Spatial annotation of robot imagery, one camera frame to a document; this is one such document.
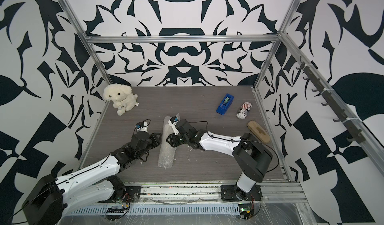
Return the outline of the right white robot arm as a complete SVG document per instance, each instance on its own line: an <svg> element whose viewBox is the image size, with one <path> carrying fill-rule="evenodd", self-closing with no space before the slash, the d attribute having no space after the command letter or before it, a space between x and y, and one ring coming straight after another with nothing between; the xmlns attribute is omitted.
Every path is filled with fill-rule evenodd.
<svg viewBox="0 0 384 225"><path fill-rule="evenodd" d="M173 133L166 141L173 148L189 145L195 150L214 151L233 157L242 170L236 183L237 192L248 194L257 183L261 183L274 157L266 145L249 133L240 137L218 135L197 130L187 120L177 117L172 117L168 125Z"/></svg>

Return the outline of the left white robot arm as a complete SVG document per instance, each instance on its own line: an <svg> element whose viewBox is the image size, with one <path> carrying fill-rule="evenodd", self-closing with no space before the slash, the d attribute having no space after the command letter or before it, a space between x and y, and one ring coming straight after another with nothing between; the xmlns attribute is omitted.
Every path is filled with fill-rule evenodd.
<svg viewBox="0 0 384 225"><path fill-rule="evenodd" d="M22 205L29 225L55 225L60 219L88 205L119 201L127 194L118 174L161 144L162 134L140 131L106 158L58 178L41 178Z"/></svg>

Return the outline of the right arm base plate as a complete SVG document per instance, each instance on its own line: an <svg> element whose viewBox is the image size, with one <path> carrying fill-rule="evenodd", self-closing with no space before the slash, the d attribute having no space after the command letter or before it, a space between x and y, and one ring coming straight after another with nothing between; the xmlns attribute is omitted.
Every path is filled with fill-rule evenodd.
<svg viewBox="0 0 384 225"><path fill-rule="evenodd" d="M262 197L263 195L259 185L254 185L248 193L242 191L236 185L221 186L221 200L224 202L261 201Z"/></svg>

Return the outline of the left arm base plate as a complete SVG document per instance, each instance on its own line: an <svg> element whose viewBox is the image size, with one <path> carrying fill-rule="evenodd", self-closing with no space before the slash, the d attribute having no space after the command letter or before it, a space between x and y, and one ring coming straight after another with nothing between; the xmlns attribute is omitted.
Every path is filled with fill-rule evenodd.
<svg viewBox="0 0 384 225"><path fill-rule="evenodd" d="M118 188L108 200L98 203L130 203L138 200L141 196L141 186L126 186Z"/></svg>

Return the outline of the clear bubble wrap sheet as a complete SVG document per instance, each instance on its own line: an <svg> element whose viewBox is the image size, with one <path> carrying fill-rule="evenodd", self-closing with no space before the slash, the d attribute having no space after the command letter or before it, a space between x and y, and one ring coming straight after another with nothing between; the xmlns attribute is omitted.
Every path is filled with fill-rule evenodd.
<svg viewBox="0 0 384 225"><path fill-rule="evenodd" d="M160 168L169 169L173 166L175 159L176 148L173 148L166 139L169 135L174 133L172 126L169 125L169 121L172 117L166 116L164 118L163 132L162 132L162 141L160 145L160 154L158 160L158 166Z"/></svg>

